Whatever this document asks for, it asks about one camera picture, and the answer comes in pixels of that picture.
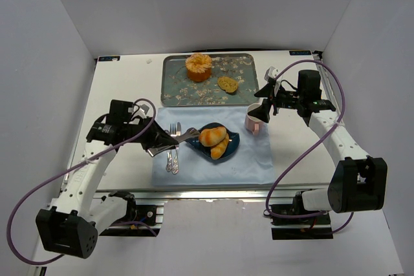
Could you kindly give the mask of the round striped bun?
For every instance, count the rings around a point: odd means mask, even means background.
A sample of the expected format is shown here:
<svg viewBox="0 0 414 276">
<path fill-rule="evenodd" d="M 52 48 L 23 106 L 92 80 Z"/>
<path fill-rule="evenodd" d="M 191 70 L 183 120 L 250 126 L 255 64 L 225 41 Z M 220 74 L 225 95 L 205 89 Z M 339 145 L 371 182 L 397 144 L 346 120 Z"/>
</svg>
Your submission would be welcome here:
<svg viewBox="0 0 414 276">
<path fill-rule="evenodd" d="M 225 127 L 203 129 L 199 135 L 199 141 L 205 147 L 213 147 L 224 140 L 226 133 L 227 130 Z"/>
</svg>

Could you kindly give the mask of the striped croissant bread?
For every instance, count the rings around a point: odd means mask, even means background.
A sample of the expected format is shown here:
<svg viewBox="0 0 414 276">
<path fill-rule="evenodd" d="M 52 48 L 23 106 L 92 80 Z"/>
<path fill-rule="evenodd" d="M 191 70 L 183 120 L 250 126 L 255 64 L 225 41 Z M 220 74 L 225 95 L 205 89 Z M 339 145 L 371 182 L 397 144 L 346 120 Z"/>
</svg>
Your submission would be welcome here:
<svg viewBox="0 0 414 276">
<path fill-rule="evenodd" d="M 210 148 L 210 156 L 213 160 L 218 160 L 220 159 L 220 157 L 222 157 L 222 155 L 226 151 L 228 142 L 229 138 L 226 136 L 220 143 Z"/>
</svg>

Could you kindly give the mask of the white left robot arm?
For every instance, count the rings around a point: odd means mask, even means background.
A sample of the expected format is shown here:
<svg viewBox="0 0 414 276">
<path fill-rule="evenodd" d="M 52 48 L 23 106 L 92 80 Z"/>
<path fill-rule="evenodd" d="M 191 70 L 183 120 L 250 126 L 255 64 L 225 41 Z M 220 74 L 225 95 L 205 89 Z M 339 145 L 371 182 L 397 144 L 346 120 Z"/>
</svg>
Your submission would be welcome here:
<svg viewBox="0 0 414 276">
<path fill-rule="evenodd" d="M 82 259 L 93 252 L 98 236 L 119 222 L 136 220 L 138 209 L 133 194 L 114 191 L 100 204 L 93 196 L 109 164 L 123 143 L 139 143 L 143 150 L 172 149 L 176 139 L 152 118 L 148 107 L 131 101 L 112 100 L 109 112 L 89 130 L 80 168 L 49 209 L 41 209 L 36 226 L 45 250 Z"/>
</svg>

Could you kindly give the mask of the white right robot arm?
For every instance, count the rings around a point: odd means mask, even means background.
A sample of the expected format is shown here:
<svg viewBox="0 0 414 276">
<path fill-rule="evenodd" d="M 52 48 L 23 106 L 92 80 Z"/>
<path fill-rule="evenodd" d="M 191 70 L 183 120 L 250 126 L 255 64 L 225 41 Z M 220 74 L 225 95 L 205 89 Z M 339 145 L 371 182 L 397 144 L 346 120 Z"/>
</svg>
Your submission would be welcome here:
<svg viewBox="0 0 414 276">
<path fill-rule="evenodd" d="M 316 70 L 301 70 L 294 90 L 281 85 L 278 69 L 270 67 L 265 74 L 267 84 L 256 92 L 262 98 L 259 107 L 249 116 L 269 122 L 279 109 L 293 109 L 306 125 L 321 139 L 329 153 L 335 172 L 325 189 L 300 194 L 295 214 L 322 211 L 336 213 L 382 209 L 386 193 L 387 164 L 363 150 L 339 121 L 331 101 L 321 96 L 321 77 Z"/>
</svg>

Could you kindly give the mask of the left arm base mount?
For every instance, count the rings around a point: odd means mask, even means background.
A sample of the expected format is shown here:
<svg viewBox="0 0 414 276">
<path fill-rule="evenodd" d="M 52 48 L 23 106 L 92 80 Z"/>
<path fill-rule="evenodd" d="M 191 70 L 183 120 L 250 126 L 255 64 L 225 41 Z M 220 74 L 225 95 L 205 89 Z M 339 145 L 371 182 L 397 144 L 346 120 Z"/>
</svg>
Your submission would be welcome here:
<svg viewBox="0 0 414 276">
<path fill-rule="evenodd" d="M 112 223 L 99 231 L 103 237 L 156 237 L 160 233 L 160 206 L 139 204 L 127 191 L 114 191 L 100 198 L 99 215 L 111 215 Z"/>
</svg>

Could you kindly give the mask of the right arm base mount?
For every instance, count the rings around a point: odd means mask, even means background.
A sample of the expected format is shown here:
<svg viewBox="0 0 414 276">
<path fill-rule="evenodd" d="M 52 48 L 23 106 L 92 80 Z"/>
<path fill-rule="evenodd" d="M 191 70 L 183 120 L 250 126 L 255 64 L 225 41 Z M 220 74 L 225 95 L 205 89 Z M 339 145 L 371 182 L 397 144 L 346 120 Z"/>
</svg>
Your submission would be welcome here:
<svg viewBox="0 0 414 276">
<path fill-rule="evenodd" d="M 302 191 L 297 192 L 289 204 L 271 204 L 270 210 L 280 215 L 310 215 L 303 207 Z M 307 218 L 279 218 L 264 210 L 263 216 L 270 219 L 273 240 L 326 240 L 333 239 L 329 215 Z"/>
</svg>

